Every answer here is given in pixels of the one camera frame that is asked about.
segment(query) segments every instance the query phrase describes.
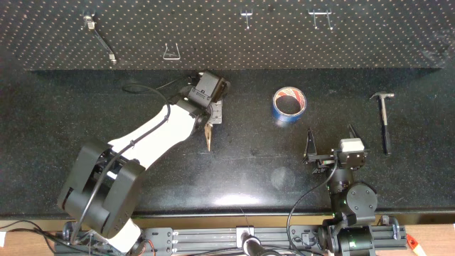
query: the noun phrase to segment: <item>pegboard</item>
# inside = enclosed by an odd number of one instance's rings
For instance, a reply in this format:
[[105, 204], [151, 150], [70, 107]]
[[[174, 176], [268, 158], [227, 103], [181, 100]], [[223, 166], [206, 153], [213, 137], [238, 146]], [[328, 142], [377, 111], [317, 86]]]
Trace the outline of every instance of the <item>pegboard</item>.
[[[27, 70], [441, 68], [453, 0], [0, 1], [0, 45]], [[331, 26], [325, 15], [331, 11]], [[84, 26], [95, 13], [118, 64]], [[246, 17], [242, 12], [252, 12]], [[178, 51], [180, 60], [164, 60]]]

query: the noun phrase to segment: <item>wooden surface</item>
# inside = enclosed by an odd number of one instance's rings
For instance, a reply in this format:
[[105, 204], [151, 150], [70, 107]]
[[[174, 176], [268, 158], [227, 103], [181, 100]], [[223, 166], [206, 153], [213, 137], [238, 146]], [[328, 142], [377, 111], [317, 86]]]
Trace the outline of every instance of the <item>wooden surface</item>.
[[[455, 255], [455, 228], [453, 225], [407, 225], [412, 235], [428, 256]], [[52, 256], [44, 239], [32, 233], [7, 233], [5, 247], [0, 247], [1, 256], [35, 255]], [[415, 256], [410, 250], [378, 251], [378, 256]]]

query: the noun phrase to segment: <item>white paper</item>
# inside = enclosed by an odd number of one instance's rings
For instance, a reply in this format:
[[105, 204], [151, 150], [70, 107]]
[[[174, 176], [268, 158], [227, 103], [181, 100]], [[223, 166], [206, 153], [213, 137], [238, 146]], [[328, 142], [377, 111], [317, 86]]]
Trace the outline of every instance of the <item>white paper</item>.
[[0, 247], [5, 246], [6, 232], [0, 232]]

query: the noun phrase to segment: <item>black tabletop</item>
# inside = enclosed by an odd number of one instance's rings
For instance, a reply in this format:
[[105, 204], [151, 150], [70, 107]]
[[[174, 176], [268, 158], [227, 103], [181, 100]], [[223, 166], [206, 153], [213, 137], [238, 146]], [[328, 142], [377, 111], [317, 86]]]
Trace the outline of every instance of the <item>black tabletop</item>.
[[[128, 82], [158, 87], [190, 70], [69, 70], [29, 73], [2, 53], [0, 81], [0, 218], [65, 218], [56, 199], [84, 141], [108, 142], [151, 119], [153, 95], [121, 91]], [[381, 212], [455, 210], [455, 69], [214, 70], [232, 83], [212, 151], [203, 132], [167, 151], [147, 171], [135, 216], [285, 213], [320, 183], [302, 164], [311, 127], [323, 154], [348, 138], [352, 124], [370, 147], [355, 178], [378, 191]], [[165, 87], [166, 96], [185, 85]], [[272, 96], [294, 86], [308, 107], [281, 127]], [[382, 153], [377, 91], [386, 100], [392, 156]], [[300, 213], [329, 213], [315, 191]]]

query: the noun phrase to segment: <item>blue tape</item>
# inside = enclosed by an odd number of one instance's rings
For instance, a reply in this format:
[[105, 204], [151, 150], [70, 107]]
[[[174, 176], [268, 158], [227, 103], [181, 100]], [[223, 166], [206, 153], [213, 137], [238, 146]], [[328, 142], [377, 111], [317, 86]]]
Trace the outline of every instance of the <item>blue tape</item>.
[[[277, 107], [277, 100], [282, 96], [291, 96], [295, 98], [300, 104], [300, 110], [296, 114], [286, 114], [280, 111]], [[283, 122], [295, 122], [304, 113], [306, 109], [306, 98], [303, 92], [295, 87], [283, 87], [279, 89], [272, 99], [273, 115]]]

